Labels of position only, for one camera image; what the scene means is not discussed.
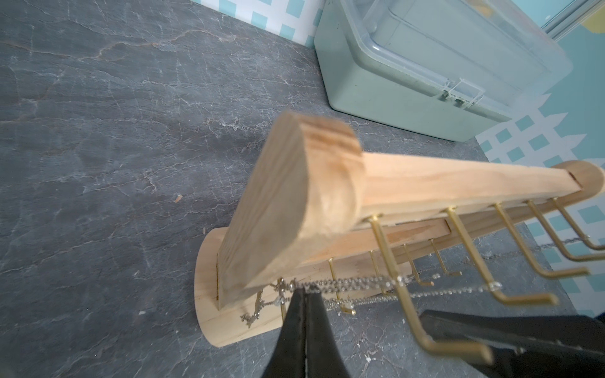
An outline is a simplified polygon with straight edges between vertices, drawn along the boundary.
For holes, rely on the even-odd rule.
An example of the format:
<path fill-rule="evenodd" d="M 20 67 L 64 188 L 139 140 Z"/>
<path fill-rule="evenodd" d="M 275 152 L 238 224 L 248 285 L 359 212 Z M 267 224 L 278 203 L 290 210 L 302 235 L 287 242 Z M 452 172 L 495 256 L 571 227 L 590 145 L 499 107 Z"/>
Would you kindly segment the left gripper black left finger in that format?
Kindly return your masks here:
<path fill-rule="evenodd" d="M 274 353 L 262 378 L 306 376 L 306 292 L 296 289 L 284 320 Z"/>

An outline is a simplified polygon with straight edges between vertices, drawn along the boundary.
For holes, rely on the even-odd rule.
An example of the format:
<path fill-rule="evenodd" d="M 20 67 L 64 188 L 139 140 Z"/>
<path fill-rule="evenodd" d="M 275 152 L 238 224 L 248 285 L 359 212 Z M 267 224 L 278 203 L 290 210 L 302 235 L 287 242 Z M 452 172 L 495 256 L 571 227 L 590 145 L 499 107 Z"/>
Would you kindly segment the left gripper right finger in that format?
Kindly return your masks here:
<path fill-rule="evenodd" d="M 338 351 L 323 299 L 319 293 L 306 293 L 307 377 L 349 377 Z"/>

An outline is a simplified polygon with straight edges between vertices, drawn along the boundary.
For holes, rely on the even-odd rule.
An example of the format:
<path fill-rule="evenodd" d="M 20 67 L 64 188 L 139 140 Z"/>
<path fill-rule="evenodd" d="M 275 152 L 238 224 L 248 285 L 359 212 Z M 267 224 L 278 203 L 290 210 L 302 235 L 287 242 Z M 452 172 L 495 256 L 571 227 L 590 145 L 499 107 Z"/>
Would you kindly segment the wooden jewelry display stand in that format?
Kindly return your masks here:
<path fill-rule="evenodd" d="M 292 279 L 335 294 L 394 288 L 430 354 L 493 361 L 472 341 L 435 341 L 405 287 L 415 258 L 464 244 L 495 298 L 551 304 L 553 295 L 505 295 L 472 241 L 604 191 L 590 162 L 551 168 L 365 152 L 351 127 L 285 112 L 277 118 L 230 225 L 212 230 L 195 267 L 195 312 L 206 340 L 224 347 L 276 329 L 282 307 L 258 316 L 264 289 Z"/>

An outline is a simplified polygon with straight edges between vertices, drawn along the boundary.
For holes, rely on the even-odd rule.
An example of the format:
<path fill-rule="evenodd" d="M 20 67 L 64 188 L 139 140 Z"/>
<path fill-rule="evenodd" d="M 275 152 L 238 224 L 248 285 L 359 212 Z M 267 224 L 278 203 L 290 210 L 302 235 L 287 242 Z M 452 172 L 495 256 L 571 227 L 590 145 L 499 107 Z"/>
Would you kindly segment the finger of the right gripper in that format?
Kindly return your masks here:
<path fill-rule="evenodd" d="M 604 316 L 483 317 L 427 310 L 435 340 L 474 341 L 493 361 L 463 360 L 487 377 L 603 377 Z"/>

